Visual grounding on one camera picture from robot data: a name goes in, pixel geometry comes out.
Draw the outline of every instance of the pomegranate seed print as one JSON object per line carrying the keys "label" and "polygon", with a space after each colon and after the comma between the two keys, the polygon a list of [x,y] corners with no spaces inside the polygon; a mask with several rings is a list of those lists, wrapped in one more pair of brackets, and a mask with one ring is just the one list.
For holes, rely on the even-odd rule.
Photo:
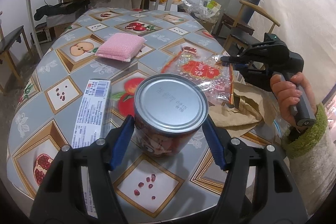
{"label": "pomegranate seed print", "polygon": [[42,155],[38,160],[37,163],[40,165],[43,169],[48,170],[50,167],[50,162],[48,162],[50,158],[46,155]]}
{"label": "pomegranate seed print", "polygon": [[37,181],[37,184],[40,186],[42,183],[42,180],[44,179],[45,174],[42,171],[39,171],[38,169],[35,169],[35,178]]}

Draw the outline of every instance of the finger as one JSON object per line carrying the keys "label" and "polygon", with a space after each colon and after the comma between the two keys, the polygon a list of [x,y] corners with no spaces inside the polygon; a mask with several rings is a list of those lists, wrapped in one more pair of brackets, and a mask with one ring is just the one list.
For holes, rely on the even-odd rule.
{"label": "finger", "polygon": [[300,101],[298,97],[288,97],[279,104],[280,110],[281,109],[288,109],[292,105],[296,105]]}
{"label": "finger", "polygon": [[274,84],[279,83],[281,81],[281,75],[273,75],[270,80],[271,88]]}
{"label": "finger", "polygon": [[282,101],[286,100],[289,97],[297,97],[300,98],[302,95],[302,91],[301,90],[297,90],[297,89],[288,89],[288,90],[283,90],[280,91],[277,95],[277,99],[279,104],[282,103]]}
{"label": "finger", "polygon": [[289,81],[280,81],[272,86],[272,91],[276,97],[278,97],[278,93],[283,90],[295,89],[296,86]]}
{"label": "finger", "polygon": [[310,88],[310,83],[302,72],[298,72],[297,74],[293,75],[291,81],[294,84],[301,85],[304,90]]}

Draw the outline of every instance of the wooden chair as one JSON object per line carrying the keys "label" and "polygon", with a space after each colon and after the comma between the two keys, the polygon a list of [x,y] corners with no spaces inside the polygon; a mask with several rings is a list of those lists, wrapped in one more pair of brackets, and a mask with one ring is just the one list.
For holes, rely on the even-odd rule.
{"label": "wooden chair", "polygon": [[[14,44],[15,41],[21,43],[21,37],[20,37],[21,34],[22,34],[23,39],[25,41],[25,44],[27,46],[28,52],[30,53],[31,56],[33,56],[33,53],[32,53],[32,51],[29,47],[29,44],[28,44],[28,40],[27,40],[25,31],[23,29],[23,26],[18,27],[17,29],[15,29],[14,31],[12,31],[11,33],[9,33],[8,35],[6,35],[4,37],[3,32],[2,32],[2,28],[1,28],[1,25],[0,25],[0,64],[2,64],[2,59],[4,59],[7,62],[9,68],[12,71],[12,73],[17,78],[20,85],[24,86],[23,80],[21,79],[21,77],[17,73],[15,64],[14,64],[13,59],[11,57],[11,54],[9,52],[9,49],[12,47],[12,45]],[[4,88],[1,85],[0,85],[0,90],[2,91],[3,94],[6,94]]]}
{"label": "wooden chair", "polygon": [[[240,21],[245,6],[252,8],[258,14],[266,17],[267,19],[273,22],[273,25],[271,29],[269,29],[268,33],[272,33],[275,25],[280,27],[280,23],[276,21],[273,17],[271,17],[263,8],[244,0],[240,0],[239,3],[242,4],[241,9],[236,17],[235,22],[232,25],[230,34],[228,35],[226,42],[224,44],[224,49],[230,55],[240,54],[243,51],[243,49],[249,47],[249,45],[261,42],[258,39],[254,38],[253,36],[249,35],[248,33],[244,32],[243,29],[237,27],[237,24]],[[237,44],[238,48],[231,47],[233,42]]]}

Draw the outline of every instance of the cardboard box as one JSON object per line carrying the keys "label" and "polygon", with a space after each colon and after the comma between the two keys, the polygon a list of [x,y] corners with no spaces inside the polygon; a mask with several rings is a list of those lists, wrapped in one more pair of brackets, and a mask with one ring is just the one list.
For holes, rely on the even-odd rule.
{"label": "cardboard box", "polygon": [[62,33],[66,30],[66,28],[68,28],[70,25],[71,23],[65,23],[65,24],[55,26],[54,30],[55,30],[56,39],[59,38],[62,35]]}
{"label": "cardboard box", "polygon": [[196,19],[196,21],[201,24],[204,29],[206,29],[209,33],[212,32],[213,28],[215,27],[215,24],[213,23],[210,23],[210,22],[206,22],[206,21],[203,21],[201,19]]}

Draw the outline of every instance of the concrete floor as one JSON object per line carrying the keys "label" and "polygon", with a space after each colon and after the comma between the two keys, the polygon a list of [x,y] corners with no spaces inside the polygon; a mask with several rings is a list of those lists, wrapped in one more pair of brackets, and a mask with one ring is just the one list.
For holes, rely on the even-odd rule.
{"label": "concrete floor", "polygon": [[[41,44],[43,54],[51,47],[53,42],[47,42]],[[24,83],[26,84],[29,77],[36,68],[38,62],[40,61],[36,48],[33,46],[32,51],[34,53],[34,58],[31,58],[27,53],[21,62],[17,65],[17,70],[22,77]],[[13,200],[19,206],[19,208],[29,216],[33,200],[24,194],[21,194],[13,184],[7,178],[7,143],[8,135],[11,127],[11,123],[14,117],[15,108],[17,102],[23,90],[23,87],[19,86],[16,78],[12,74],[6,84],[5,90],[7,94],[4,96],[0,93],[0,178],[8,190],[9,194],[12,196]]]}

